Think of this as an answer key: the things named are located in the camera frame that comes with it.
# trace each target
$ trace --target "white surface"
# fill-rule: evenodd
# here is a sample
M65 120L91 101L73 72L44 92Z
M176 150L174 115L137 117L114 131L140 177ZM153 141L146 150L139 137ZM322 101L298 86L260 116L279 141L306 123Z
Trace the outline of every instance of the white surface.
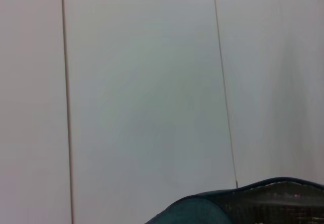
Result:
M234 188L214 0L66 0L75 224Z
M69 224L61 0L0 0L0 220Z
M239 186L324 183L324 0L216 0Z

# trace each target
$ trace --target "teal object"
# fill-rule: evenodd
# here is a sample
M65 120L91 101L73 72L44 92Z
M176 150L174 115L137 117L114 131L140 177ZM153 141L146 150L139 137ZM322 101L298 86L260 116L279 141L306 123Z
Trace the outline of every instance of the teal object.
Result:
M289 177L185 197L147 224L323 224L324 186Z
M147 224L231 224L231 222L215 203L200 197L190 197L174 203Z

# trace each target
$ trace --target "fabric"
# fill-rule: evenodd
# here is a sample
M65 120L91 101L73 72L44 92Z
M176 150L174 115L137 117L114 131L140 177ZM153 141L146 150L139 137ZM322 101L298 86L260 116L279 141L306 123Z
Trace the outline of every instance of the fabric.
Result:
M231 224L231 222L213 202L200 197L190 197L172 204L147 224Z

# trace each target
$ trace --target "panel seam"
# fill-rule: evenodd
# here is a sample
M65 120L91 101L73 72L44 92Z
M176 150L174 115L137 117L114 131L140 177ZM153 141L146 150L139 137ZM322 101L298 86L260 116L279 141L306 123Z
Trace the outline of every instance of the panel seam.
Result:
M66 41L66 17L65 0L62 4L62 24L63 24L63 46L64 46L64 66L65 66L65 87L66 87L66 111L67 111L67 135L68 135L68 155L69 155L69 178L70 178L70 207L71 224L74 224L74 194L73 194L73 167L72 167L72 136L71 136L71 109L70 109L70 80L67 59L67 41Z
M220 29L219 29L219 22L218 22L218 13L217 13L216 0L214 0L214 5L215 5L216 28L217 28L217 36L218 36L219 54L220 54L220 59L221 59L221 67L222 67L222 75L223 75L223 86L224 86L224 94L225 94L227 122L228 122L231 154L232 154L232 163L233 163L233 170L234 170L235 185L236 185L236 188L238 188L238 182L237 182L237 177L236 177L236 167L235 167L235 160L234 160L234 151L233 151L232 131L231 131L231 125L230 125L230 119L229 119L227 91L226 91L226 85L225 85L225 73L224 73L224 64L223 64L223 55L222 55L222 46L221 46L221 38L220 38Z

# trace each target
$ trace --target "wall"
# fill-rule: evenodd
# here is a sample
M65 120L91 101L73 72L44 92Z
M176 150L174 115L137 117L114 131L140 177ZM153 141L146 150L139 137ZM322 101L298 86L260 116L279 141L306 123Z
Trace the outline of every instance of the wall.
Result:
M216 0L239 186L324 182L324 0Z
M0 0L0 217L71 223L61 0Z
M214 0L65 0L75 223L235 187Z

